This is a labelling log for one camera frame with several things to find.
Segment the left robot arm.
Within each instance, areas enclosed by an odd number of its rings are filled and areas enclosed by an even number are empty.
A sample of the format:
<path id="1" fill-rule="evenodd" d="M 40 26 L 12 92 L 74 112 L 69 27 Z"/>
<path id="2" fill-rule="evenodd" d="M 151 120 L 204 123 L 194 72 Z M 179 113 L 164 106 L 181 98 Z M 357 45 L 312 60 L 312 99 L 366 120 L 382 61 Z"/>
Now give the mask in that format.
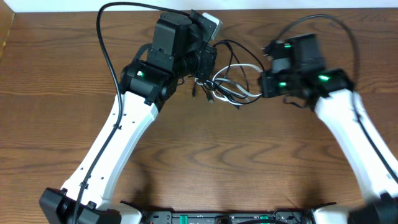
<path id="1" fill-rule="evenodd" d="M 50 223 L 140 223 L 134 206 L 113 194 L 138 141 L 175 93 L 179 80 L 209 79 L 222 23 L 208 14 L 163 10 L 153 40 L 142 45 L 116 80 L 116 96 L 99 135 L 60 189 L 47 188 L 39 205 Z"/>

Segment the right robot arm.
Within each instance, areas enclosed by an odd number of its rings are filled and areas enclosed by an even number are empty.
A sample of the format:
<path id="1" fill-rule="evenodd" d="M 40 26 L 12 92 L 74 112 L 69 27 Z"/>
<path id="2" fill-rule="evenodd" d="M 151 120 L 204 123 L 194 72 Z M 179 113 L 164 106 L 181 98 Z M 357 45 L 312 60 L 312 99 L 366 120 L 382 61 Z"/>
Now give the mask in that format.
<path id="1" fill-rule="evenodd" d="M 397 159 L 373 125 L 340 68 L 326 69 L 315 34 L 272 40 L 263 48 L 271 69 L 259 78 L 264 98 L 294 96 L 326 125 L 351 166 L 366 204 L 361 208 L 322 205 L 312 223 L 397 223 Z"/>

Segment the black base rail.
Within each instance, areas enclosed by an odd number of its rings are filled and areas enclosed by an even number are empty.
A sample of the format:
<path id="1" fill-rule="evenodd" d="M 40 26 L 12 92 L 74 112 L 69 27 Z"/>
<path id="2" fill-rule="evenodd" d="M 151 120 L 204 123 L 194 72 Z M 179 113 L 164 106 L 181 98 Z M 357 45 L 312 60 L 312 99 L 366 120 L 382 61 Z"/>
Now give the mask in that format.
<path id="1" fill-rule="evenodd" d="M 278 208 L 255 212 L 245 211 L 177 211 L 172 208 L 152 207 L 143 209 L 122 201 L 122 205 L 135 208 L 141 213 L 141 224 L 234 224 L 234 223 L 344 223 L 334 213 L 323 210 Z"/>

